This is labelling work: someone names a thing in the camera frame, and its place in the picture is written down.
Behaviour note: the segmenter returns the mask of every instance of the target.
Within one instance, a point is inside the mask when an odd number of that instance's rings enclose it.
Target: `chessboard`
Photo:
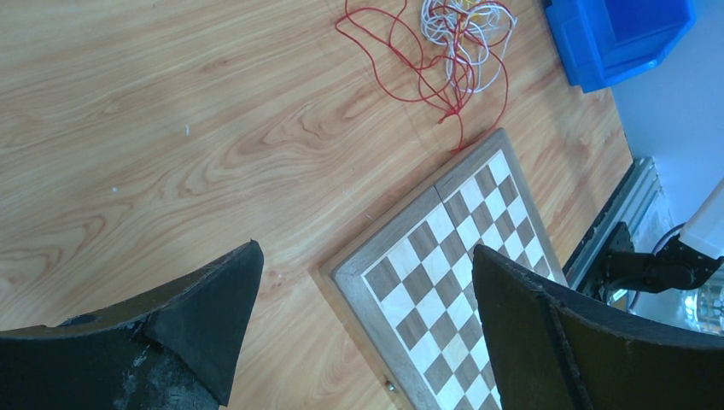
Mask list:
[[[500,409],[472,287],[478,243],[566,284],[502,129],[323,269],[414,408]]]

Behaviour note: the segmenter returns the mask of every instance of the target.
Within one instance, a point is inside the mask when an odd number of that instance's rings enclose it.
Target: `chessboard frame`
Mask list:
[[[540,245],[552,275],[559,283],[565,283],[523,170],[503,129],[496,130],[487,140],[460,154],[461,158],[450,160],[322,267],[323,275],[331,279],[347,303],[349,309],[345,310],[354,315],[366,339],[374,346],[376,352],[373,357],[383,361],[377,364],[391,376],[386,378],[394,383],[395,390],[402,390],[406,398],[403,402],[413,408],[433,409],[438,408],[438,404],[400,344],[394,329],[387,323],[375,297],[365,286],[362,274],[498,151],[503,152],[530,223],[539,232]]]

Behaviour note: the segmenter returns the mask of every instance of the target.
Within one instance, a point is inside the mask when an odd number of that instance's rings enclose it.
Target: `white square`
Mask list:
[[[488,398],[488,394],[490,394],[490,389],[488,389],[488,385],[485,384],[485,380],[479,374],[465,393],[473,408],[480,408],[485,399]]]
[[[455,275],[462,289],[465,289],[465,287],[473,281],[473,262],[470,261],[468,255],[463,255],[463,257],[452,266],[452,273]]]
[[[441,353],[437,342],[429,331],[410,350],[410,359],[420,374],[424,374]]]
[[[500,406],[500,393],[498,392],[498,386],[493,386],[493,390],[490,392],[491,395],[493,395],[493,398],[495,399],[495,404],[498,405],[498,408],[503,408]]]
[[[463,338],[457,333],[450,343],[442,350],[442,357],[445,358],[447,365],[450,366],[452,372],[458,370],[460,364],[468,357],[470,351],[463,342]]]
[[[417,257],[417,252],[415,252],[407,238],[398,243],[387,257],[400,280],[405,280],[407,275],[420,264],[420,258]]]
[[[493,220],[497,220],[505,211],[505,201],[503,201],[503,196],[500,195],[498,188],[495,188],[493,192],[485,198],[485,204],[488,205],[488,211],[490,211],[490,216],[493,217]]]
[[[480,232],[477,230],[473,217],[468,215],[460,226],[458,226],[458,235],[463,241],[465,249],[470,250],[473,245],[480,239]]]
[[[452,301],[450,307],[447,308],[447,314],[450,315],[450,319],[455,324],[455,329],[458,330],[470,319],[470,316],[473,315],[473,308],[470,307],[464,292],[460,292],[458,297]]]
[[[498,250],[503,246],[503,238],[500,236],[498,227],[495,224],[490,225],[488,230],[482,234],[482,244],[489,246],[493,250]]]
[[[454,410],[464,394],[465,392],[462,386],[460,386],[458,378],[452,376],[447,380],[447,383],[442,386],[440,393],[437,394],[437,403],[442,410]]]
[[[528,246],[525,247],[525,255],[528,257],[528,261],[532,267],[540,261],[540,258],[543,256],[543,248],[540,246],[538,237],[531,239]]]
[[[425,272],[428,273],[433,285],[440,282],[440,279],[450,272],[450,263],[442,252],[442,248],[439,246],[433,249],[430,255],[425,258],[423,267],[425,268]]]
[[[385,318],[387,318],[392,327],[397,327],[415,308],[415,303],[412,302],[405,286],[398,284],[397,287],[392,289],[389,295],[380,302],[380,306],[382,307],[382,313],[384,313]]]
[[[430,213],[427,222],[433,236],[437,239],[437,243],[442,243],[447,235],[450,235],[450,232],[455,229],[453,222],[450,221],[450,215],[447,214],[445,206],[442,204],[438,205],[437,208]]]
[[[511,169],[508,168],[508,163],[505,161],[503,151],[498,151],[493,159],[490,160],[488,165],[490,166],[490,173],[493,174],[495,184],[500,185],[500,183],[502,183],[506,178],[508,178],[508,175],[511,174]]]
[[[490,361],[488,346],[485,344],[485,337],[481,337],[480,340],[477,341],[476,345],[470,350],[470,355],[473,356],[473,361],[476,363],[478,369],[482,370],[485,368],[485,365]]]
[[[518,232],[514,231],[506,240],[505,248],[508,250],[508,256],[514,261],[523,252],[523,243],[520,242]]]
[[[432,289],[425,295],[423,300],[417,304],[417,311],[420,313],[420,317],[423,318],[423,322],[425,322],[428,328],[435,324],[442,314],[445,313],[445,305],[442,304],[437,290]]]
[[[516,199],[508,205],[508,214],[511,216],[513,225],[518,228],[521,222],[528,216],[528,211],[525,210],[525,204],[523,198],[518,196]]]
[[[468,179],[460,187],[460,194],[463,196],[465,205],[468,206],[470,212],[474,211],[482,203],[482,192],[480,192],[480,186],[478,186],[474,178]]]

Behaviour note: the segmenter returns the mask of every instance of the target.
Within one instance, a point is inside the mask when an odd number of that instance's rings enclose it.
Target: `string bundle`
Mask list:
[[[402,7],[395,14],[370,6],[350,10],[348,3],[349,0],[345,0],[345,14],[336,22],[335,29],[355,42],[367,54],[377,83],[389,96],[406,103],[425,102],[439,109],[443,113],[438,121],[439,124],[451,116],[458,118],[460,138],[458,147],[453,150],[453,153],[474,144],[495,129],[508,103],[508,73],[503,63],[503,57],[513,28],[517,23],[504,4],[497,1],[477,3],[475,0],[423,0],[420,29],[426,39],[444,48],[439,53],[428,57],[417,34],[400,18],[407,8],[407,0],[403,0]],[[372,13],[390,20],[386,38],[377,36],[355,20],[355,17],[362,13]],[[411,70],[418,78],[417,93],[419,97],[401,97],[393,93],[380,79],[377,63],[370,51],[358,39],[342,29],[343,21],[352,23],[371,39],[392,51],[403,67]],[[409,51],[407,54],[403,53],[394,45],[395,30],[402,30],[414,40],[413,45],[417,46],[417,53]],[[496,46],[501,46],[502,50],[499,53],[491,50]],[[435,81],[439,77],[437,70],[443,62],[447,81],[442,85],[435,86],[434,83],[439,83],[439,81]],[[494,64],[495,72],[489,79],[485,79],[485,74],[489,71],[487,67],[491,64]],[[487,132],[464,144],[464,127],[460,111],[474,93],[487,89],[501,72],[505,77],[505,100],[498,118]]]

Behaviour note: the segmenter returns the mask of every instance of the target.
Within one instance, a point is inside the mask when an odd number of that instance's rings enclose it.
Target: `red string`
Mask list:
[[[478,5],[482,4],[497,4],[501,7],[505,8],[505,5],[495,2],[495,1],[483,1],[478,4],[475,4],[471,6],[470,8],[477,7]],[[464,143],[464,127],[463,127],[463,118],[460,116],[460,111],[463,109],[463,107],[470,101],[470,98],[472,97],[472,91],[470,91],[471,88],[475,88],[476,78],[475,78],[475,70],[470,65],[470,62],[467,61],[463,56],[461,56],[457,51],[455,52],[455,58],[448,56],[447,54],[439,54],[436,56],[433,56],[427,64],[425,63],[425,52],[423,49],[423,44],[420,42],[419,37],[415,34],[415,32],[410,28],[410,26],[405,23],[400,16],[407,8],[407,0],[403,0],[403,5],[400,11],[397,12],[397,14],[393,15],[392,13],[389,13],[386,10],[378,9],[376,7],[360,7],[359,9],[355,9],[350,11],[349,10],[349,0],[345,0],[344,2],[344,15],[337,20],[335,23],[335,29],[343,36],[349,38],[352,40],[355,44],[357,44],[364,52],[367,54],[367,57],[370,59],[370,62],[372,64],[372,71],[375,74],[375,79],[377,80],[377,83],[380,85],[380,87],[389,95],[390,97],[394,98],[395,100],[402,101],[403,103],[420,103],[425,102],[428,105],[439,109],[443,112],[442,117],[440,120],[438,120],[438,124],[441,124],[442,121],[444,121],[447,117],[455,116],[458,118],[458,123],[460,124],[460,139],[458,141],[458,147],[452,151],[453,154],[457,154],[461,150],[470,147],[471,145],[475,144],[477,141],[480,141],[481,139],[484,139],[490,134],[491,131],[493,131],[498,123],[500,122],[500,119],[503,117],[503,114],[505,113],[505,108],[508,104],[508,92],[509,92],[509,80],[508,80],[508,71],[505,69],[505,64],[503,64],[502,60],[490,51],[490,55],[495,58],[500,63],[500,66],[502,67],[502,71],[505,77],[505,100],[503,101],[503,108],[500,110],[500,114],[498,115],[498,118],[495,120],[493,125],[488,128],[486,132],[484,132],[482,135],[478,136],[477,138],[474,138],[472,141],[469,141],[468,143]],[[458,20],[455,27],[447,27],[447,29],[452,33],[453,41],[452,41],[452,49],[458,50],[458,41],[461,40],[461,38],[467,38],[470,41],[475,42],[479,46],[484,46],[483,43],[478,40],[475,36],[473,36],[470,33],[470,29],[466,27],[462,27],[464,23],[464,15],[461,15],[457,10],[450,8],[449,6],[442,5],[437,6],[434,8],[431,8],[428,13],[429,15],[435,15],[439,11],[452,11],[455,13],[458,13]],[[389,28],[389,33],[387,35],[386,39],[378,37],[376,34],[368,30],[366,27],[359,24],[353,17],[359,13],[363,12],[372,12],[375,14],[379,14],[383,17],[389,18],[392,20],[392,24]],[[349,21],[354,26],[356,26],[358,29],[362,30],[364,33],[366,33],[370,38],[375,40],[376,42],[383,44],[386,46],[390,51],[395,54],[400,61],[403,63],[404,66],[411,69],[415,75],[417,76],[417,93],[419,95],[418,98],[405,98],[398,96],[394,94],[392,91],[390,91],[387,86],[382,82],[380,79],[379,73],[377,71],[377,63],[375,62],[375,58],[372,56],[370,51],[366,49],[362,43],[350,35],[347,32],[344,32],[340,25],[343,21]],[[407,32],[412,36],[412,38],[415,40],[415,43],[417,44],[417,50],[419,51],[419,63],[415,64],[412,62],[412,59],[405,56],[402,51],[400,51],[397,47],[395,47],[392,44],[392,35],[394,32],[394,29],[397,24],[400,24]],[[494,44],[490,44],[488,48],[494,47],[495,45],[501,44],[507,36],[510,35],[510,30],[505,34],[505,36],[498,42]],[[430,81],[426,78],[426,73],[430,70],[436,69],[438,64],[441,62],[450,61],[452,62],[452,70],[450,78],[447,80],[447,82],[440,86],[439,88],[435,88]],[[452,87],[453,90],[453,98],[450,98],[448,95],[447,88]]]

